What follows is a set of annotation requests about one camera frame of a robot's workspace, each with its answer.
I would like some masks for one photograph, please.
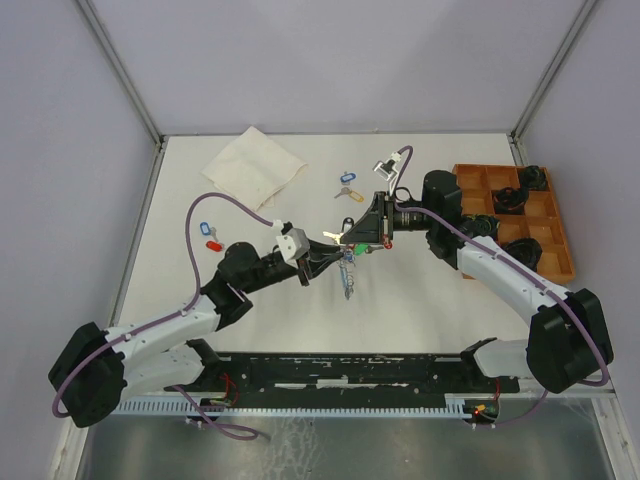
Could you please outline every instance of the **blue plastic clip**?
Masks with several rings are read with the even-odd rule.
[[[340,183],[349,183],[351,180],[356,179],[355,173],[345,173],[340,177]]]
[[[200,231],[205,237],[211,235],[211,228],[209,228],[209,224],[207,222],[202,222],[200,224]]]

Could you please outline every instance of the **red object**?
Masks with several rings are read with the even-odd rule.
[[[213,250],[214,252],[222,251],[222,245],[214,242],[213,240],[209,240],[205,245],[207,246],[208,249]]]

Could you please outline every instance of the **green object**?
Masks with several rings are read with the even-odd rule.
[[[355,246],[355,248],[353,249],[353,254],[354,255],[362,255],[364,252],[367,251],[367,248],[369,248],[369,245],[366,243],[359,243],[358,245]]]

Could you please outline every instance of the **metal beam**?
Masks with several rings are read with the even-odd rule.
[[[151,118],[151,114],[149,114],[140,94],[136,90],[131,77],[122,63],[122,60],[120,60],[113,43],[111,43],[111,39],[109,38],[109,34],[107,33],[104,24],[98,18],[98,12],[93,5],[93,2],[91,2],[91,0],[73,0],[73,3],[78,8],[80,15],[86,22],[87,27],[105,55],[105,58],[118,79],[118,82],[122,86],[127,97],[129,97],[129,100],[140,117],[140,120],[144,124],[147,133],[156,145],[161,145],[162,134],[158,130],[158,127],[156,127],[153,118]]]
[[[536,86],[536,89],[533,92],[533,95],[529,99],[527,106],[525,107],[522,115],[518,119],[511,136],[519,140],[526,133],[527,129],[531,125],[535,114],[538,112],[538,109],[542,105],[542,102],[546,98],[551,86],[555,82],[558,77],[558,73],[566,63],[569,55],[573,51],[573,48],[578,43],[578,40],[582,33],[584,32],[585,27],[587,26],[589,20],[593,17],[598,5],[601,0],[586,0],[578,14],[576,15],[569,31],[565,35],[560,44],[560,47],[556,51],[553,59],[547,66],[540,82]]]

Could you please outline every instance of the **yellow object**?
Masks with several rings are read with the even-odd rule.
[[[364,197],[360,195],[358,192],[354,192],[353,190],[349,192],[349,198],[355,200],[358,203],[364,202]]]

